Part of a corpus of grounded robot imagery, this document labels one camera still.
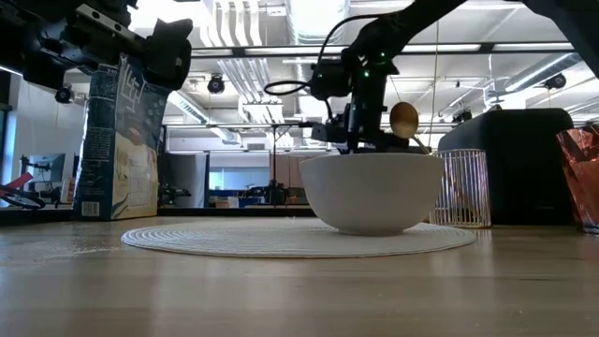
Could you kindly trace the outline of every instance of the table surface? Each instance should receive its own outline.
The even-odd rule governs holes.
[[[599,336],[599,239],[573,227],[497,227],[444,252],[347,259],[120,241],[203,221],[218,219],[2,228],[0,336]]]

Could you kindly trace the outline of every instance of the red object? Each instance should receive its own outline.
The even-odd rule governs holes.
[[[34,176],[32,176],[31,173],[27,172],[27,173],[23,174],[21,177],[15,179],[14,181],[7,183],[6,187],[18,189],[18,188],[25,186],[25,184],[32,179],[34,179]],[[4,194],[5,194],[4,191],[0,191],[0,197],[2,197]]]
[[[575,219],[581,230],[599,235],[599,125],[563,131],[557,138]]]

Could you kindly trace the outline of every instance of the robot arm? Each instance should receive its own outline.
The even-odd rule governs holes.
[[[345,113],[313,128],[312,138],[345,143],[346,154],[361,152],[360,142],[386,152],[401,140],[380,130],[388,75],[398,71],[391,60],[419,32],[466,0],[416,0],[409,7],[383,14],[366,24],[342,52],[341,62],[314,66],[312,94],[319,100],[352,93]],[[524,0],[537,14],[552,19],[599,77],[599,36],[595,34],[599,3],[594,0]]]
[[[158,21],[153,35],[129,31],[128,7],[137,0],[0,0],[0,66],[26,81],[63,87],[71,68],[93,71],[116,65],[121,52],[144,64],[146,79],[171,90],[183,85],[191,65],[190,20]]]

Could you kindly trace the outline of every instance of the round placemat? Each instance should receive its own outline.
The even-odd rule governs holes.
[[[475,240],[467,230],[419,224],[393,237],[341,234],[318,219],[198,220],[126,232],[124,243],[206,256],[366,257],[439,251]]]

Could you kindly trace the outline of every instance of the metal wire container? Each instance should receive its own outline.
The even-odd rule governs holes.
[[[452,150],[433,154],[445,160],[441,194],[431,223],[442,226],[490,227],[487,156],[481,150]]]

